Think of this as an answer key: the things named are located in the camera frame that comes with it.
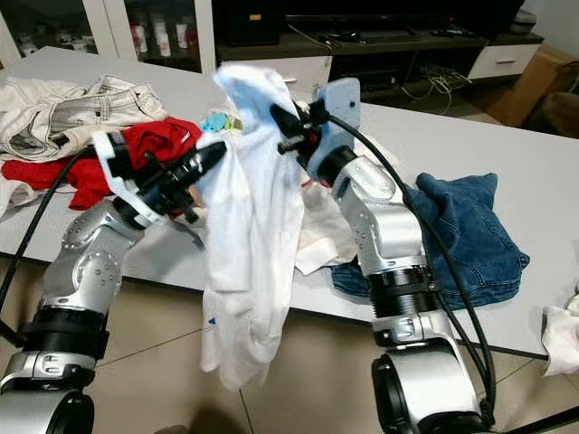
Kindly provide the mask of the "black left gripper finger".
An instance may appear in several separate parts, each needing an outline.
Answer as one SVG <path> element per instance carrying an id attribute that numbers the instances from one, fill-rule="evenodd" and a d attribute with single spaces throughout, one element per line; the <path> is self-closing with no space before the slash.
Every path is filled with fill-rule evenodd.
<path id="1" fill-rule="evenodd" d="M 227 145 L 224 141 L 211 142 L 208 145 L 197 145 L 185 156 L 179 158 L 178 173 L 207 173 L 226 156 Z"/>
<path id="2" fill-rule="evenodd" d="M 187 156 L 182 162 L 182 184 L 198 183 L 221 160 L 223 156 Z"/>

